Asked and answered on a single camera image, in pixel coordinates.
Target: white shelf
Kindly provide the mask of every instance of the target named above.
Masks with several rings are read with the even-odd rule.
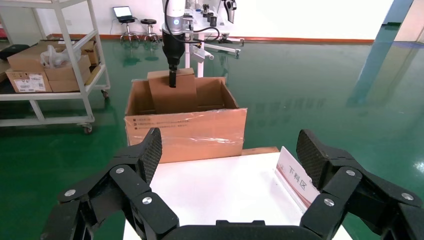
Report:
[[[50,125],[50,124],[77,124],[77,123],[92,123],[94,118],[87,116],[66,116],[66,117],[46,117],[44,121],[37,118],[21,118],[21,119],[0,119],[0,126],[35,126],[35,125]]]
[[[93,81],[90,83],[90,85],[85,86],[85,91],[87,92],[87,94],[90,94],[92,90],[96,87],[96,83],[99,81],[100,77],[105,72],[105,69],[106,69],[106,66],[103,63],[101,63],[100,70],[94,77]]]
[[[106,90],[108,87],[106,85],[96,85],[99,81],[102,74],[105,72],[106,66],[101,63],[100,70],[94,77],[90,85],[85,86],[85,91],[87,94],[93,89],[103,89]],[[39,93],[11,93],[11,94],[1,94],[0,93],[0,102],[1,101],[28,101],[28,100],[57,100],[57,99],[81,99],[81,92],[39,92]]]
[[[71,37],[69,36],[68,28],[65,23],[63,8],[87,2],[88,10],[90,12],[91,23],[93,30],[80,39],[76,44],[72,45]],[[54,9],[54,12],[59,22],[59,27],[63,35],[66,49],[69,53],[70,62],[72,63],[73,71],[75,73],[76,82],[79,86],[79,92],[40,92],[40,93],[14,93],[14,94],[1,94],[1,101],[29,101],[34,110],[36,118],[30,116],[21,119],[6,119],[0,120],[0,127],[9,126],[28,126],[28,125],[46,125],[46,124],[78,124],[87,127],[91,131],[90,123],[94,122],[93,111],[89,102],[89,94],[93,89],[108,90],[111,88],[106,68],[105,56],[103,54],[102,43],[100,40],[99,30],[97,27],[96,17],[94,15],[92,0],[0,0],[0,7],[24,7],[24,8],[37,8],[37,9]],[[100,70],[92,80],[92,82],[84,86],[81,71],[76,59],[74,50],[81,49],[81,47],[95,37],[97,52],[100,58]],[[96,85],[101,75],[105,73],[106,84]],[[44,117],[37,101],[38,100],[62,100],[62,99],[82,99],[86,116],[68,116],[68,117]]]

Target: cardboard box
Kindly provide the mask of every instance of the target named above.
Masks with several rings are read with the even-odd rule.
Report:
[[[87,55],[82,55],[78,61],[79,70],[81,71],[84,84],[90,78],[90,59]],[[74,68],[70,62],[67,62],[61,67],[44,69],[50,83],[51,89],[55,93],[75,92],[79,91],[77,77],[74,73]]]
[[[35,45],[7,58],[13,71],[42,72],[40,54],[47,51],[47,46]]]
[[[8,78],[6,71],[10,68],[11,66],[7,61],[0,60],[0,83]]]
[[[48,78],[43,71],[13,71],[9,69],[6,75],[17,93],[47,93],[51,92]]]
[[[52,45],[57,52],[62,52],[66,49],[65,41],[63,40],[42,40],[38,43],[44,45],[47,49],[48,45]],[[87,55],[90,58],[91,65],[99,65],[99,53],[97,51],[97,43],[94,40],[88,41],[81,47],[81,55]]]
[[[82,80],[84,83],[88,81],[91,76],[90,70],[86,70],[82,73]],[[77,80],[74,81],[49,81],[51,90],[54,93],[66,93],[66,92],[79,92],[80,87],[78,86]]]
[[[81,73],[89,70],[90,65],[89,57],[87,55],[81,56],[81,59],[78,61],[78,66]],[[74,68],[70,62],[66,62],[60,67],[56,68],[45,68],[44,71],[49,81],[77,81]]]
[[[170,88],[168,74],[149,73],[153,78],[132,83],[124,118],[129,144],[140,143],[150,128],[160,128],[161,163],[239,156],[247,108],[239,108],[225,78],[195,78],[193,69],[181,69],[177,87]]]

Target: caster wheel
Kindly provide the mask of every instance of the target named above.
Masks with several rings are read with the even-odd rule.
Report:
[[[109,98],[109,93],[105,90],[101,90],[101,93],[103,94],[103,98],[104,99],[108,99]]]
[[[86,135],[90,135],[90,134],[92,134],[92,132],[93,132],[93,127],[91,125],[84,126],[84,133]]]

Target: white wall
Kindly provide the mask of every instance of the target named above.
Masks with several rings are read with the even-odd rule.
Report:
[[[109,34],[112,7],[130,6],[139,19],[156,19],[159,33],[164,13],[161,0],[92,0],[100,34]],[[269,0],[237,1],[232,36],[306,39],[375,39],[393,0]],[[64,9],[71,34],[91,31],[87,3]],[[46,34],[60,33],[52,10],[43,9]],[[132,31],[145,32],[140,23],[131,23]],[[112,34],[121,34],[124,26],[114,22]]]
[[[424,0],[414,0],[395,41],[416,42],[424,29]]]
[[[33,45],[43,38],[31,8],[2,6],[0,16],[11,43]]]

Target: plastic bag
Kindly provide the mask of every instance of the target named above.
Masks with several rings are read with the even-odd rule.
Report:
[[[76,61],[81,59],[81,49],[75,51],[75,57]],[[62,52],[56,52],[55,47],[52,45],[47,46],[47,51],[42,52],[40,58],[41,64],[50,69],[57,68],[64,62],[71,62],[67,49]]]

